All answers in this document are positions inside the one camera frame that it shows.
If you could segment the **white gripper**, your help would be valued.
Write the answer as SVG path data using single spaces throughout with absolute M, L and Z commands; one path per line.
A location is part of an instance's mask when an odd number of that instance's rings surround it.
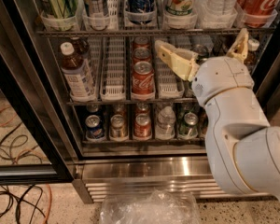
M 249 32 L 242 28 L 226 55 L 209 58 L 197 64 L 198 54 L 188 49 L 176 48 L 156 40 L 157 56 L 181 79 L 192 81 L 191 88 L 201 107 L 223 91 L 245 87 L 252 89 L 254 81 L 243 64 L 248 54 Z

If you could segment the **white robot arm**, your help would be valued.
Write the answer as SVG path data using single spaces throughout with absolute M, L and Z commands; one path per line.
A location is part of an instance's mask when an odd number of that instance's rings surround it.
M 198 64 L 198 54 L 155 41 L 158 57 L 191 83 L 208 117 L 205 147 L 214 179 L 228 194 L 269 193 L 280 202 L 280 127 L 272 126 L 253 92 L 244 60 L 243 28 L 227 54 Z

